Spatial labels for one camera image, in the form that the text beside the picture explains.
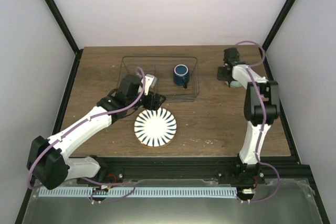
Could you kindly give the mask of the dark blue mug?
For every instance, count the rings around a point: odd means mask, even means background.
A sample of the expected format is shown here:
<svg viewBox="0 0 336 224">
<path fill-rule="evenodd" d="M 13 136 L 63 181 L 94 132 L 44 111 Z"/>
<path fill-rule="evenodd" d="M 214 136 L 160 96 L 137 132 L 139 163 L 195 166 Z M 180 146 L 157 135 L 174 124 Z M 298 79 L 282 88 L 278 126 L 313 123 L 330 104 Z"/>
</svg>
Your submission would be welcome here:
<svg viewBox="0 0 336 224">
<path fill-rule="evenodd" d="M 190 80 L 189 68 L 184 64 L 176 65 L 173 69 L 173 82 L 177 86 L 187 89 Z"/>
</svg>

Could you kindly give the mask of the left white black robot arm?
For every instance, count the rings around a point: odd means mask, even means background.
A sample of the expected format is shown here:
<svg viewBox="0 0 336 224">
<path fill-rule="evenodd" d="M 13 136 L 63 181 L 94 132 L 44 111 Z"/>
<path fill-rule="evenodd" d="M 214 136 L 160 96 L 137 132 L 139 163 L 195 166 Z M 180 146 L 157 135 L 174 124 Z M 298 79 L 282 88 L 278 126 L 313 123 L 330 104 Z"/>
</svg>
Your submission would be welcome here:
<svg viewBox="0 0 336 224">
<path fill-rule="evenodd" d="M 111 90 L 83 118 L 63 131 L 48 138 L 38 136 L 32 142 L 27 161 L 27 186 L 32 188 L 35 177 L 47 189 L 54 189 L 64 181 L 90 178 L 102 184 L 107 178 L 107 166 L 97 156 L 71 158 L 72 153 L 99 131 L 126 117 L 129 109 L 139 107 L 157 110 L 165 96 L 153 93 L 157 78 L 147 74 L 126 75 L 119 87 Z"/>
</svg>

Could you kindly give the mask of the black wire dish rack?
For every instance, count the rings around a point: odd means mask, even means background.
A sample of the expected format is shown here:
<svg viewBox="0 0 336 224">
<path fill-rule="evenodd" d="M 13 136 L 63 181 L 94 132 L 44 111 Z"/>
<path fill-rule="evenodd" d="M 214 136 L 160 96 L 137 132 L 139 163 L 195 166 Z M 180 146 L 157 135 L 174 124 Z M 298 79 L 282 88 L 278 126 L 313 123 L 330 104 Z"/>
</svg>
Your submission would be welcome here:
<svg viewBox="0 0 336 224">
<path fill-rule="evenodd" d="M 186 84 L 174 81 L 175 73 L 182 73 L 187 67 L 188 73 L 183 76 Z M 169 102 L 191 102 L 199 94 L 198 61 L 196 57 L 182 55 L 161 56 L 124 56 L 121 60 L 119 80 L 128 74 L 134 74 L 136 67 L 141 67 L 145 74 L 157 77 L 154 88 L 150 90 L 166 96 Z"/>
</svg>

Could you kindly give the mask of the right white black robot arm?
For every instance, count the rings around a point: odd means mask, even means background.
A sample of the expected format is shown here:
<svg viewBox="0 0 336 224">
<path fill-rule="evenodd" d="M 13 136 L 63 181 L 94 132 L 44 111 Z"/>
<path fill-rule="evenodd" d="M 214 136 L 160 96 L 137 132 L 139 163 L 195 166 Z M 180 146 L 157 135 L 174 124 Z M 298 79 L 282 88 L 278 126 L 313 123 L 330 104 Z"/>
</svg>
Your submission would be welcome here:
<svg viewBox="0 0 336 224">
<path fill-rule="evenodd" d="M 233 170 L 233 177 L 244 184 L 257 173 L 260 151 L 274 120 L 280 115 L 279 85 L 257 74 L 250 65 L 240 61 L 237 48 L 224 50 L 224 65 L 217 69 L 217 79 L 229 87 L 240 84 L 246 89 L 244 117 L 247 131 L 240 150 L 239 166 Z"/>
</svg>

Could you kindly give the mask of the mint green bowl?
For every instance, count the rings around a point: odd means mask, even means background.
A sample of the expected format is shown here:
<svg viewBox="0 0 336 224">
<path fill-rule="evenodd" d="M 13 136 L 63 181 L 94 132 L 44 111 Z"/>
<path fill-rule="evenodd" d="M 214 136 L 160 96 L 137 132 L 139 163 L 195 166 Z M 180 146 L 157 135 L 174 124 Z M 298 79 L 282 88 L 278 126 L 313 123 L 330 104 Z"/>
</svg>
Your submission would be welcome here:
<svg viewBox="0 0 336 224">
<path fill-rule="evenodd" d="M 231 88 L 240 88 L 242 86 L 242 84 L 238 81 L 230 81 L 227 84 Z"/>
</svg>

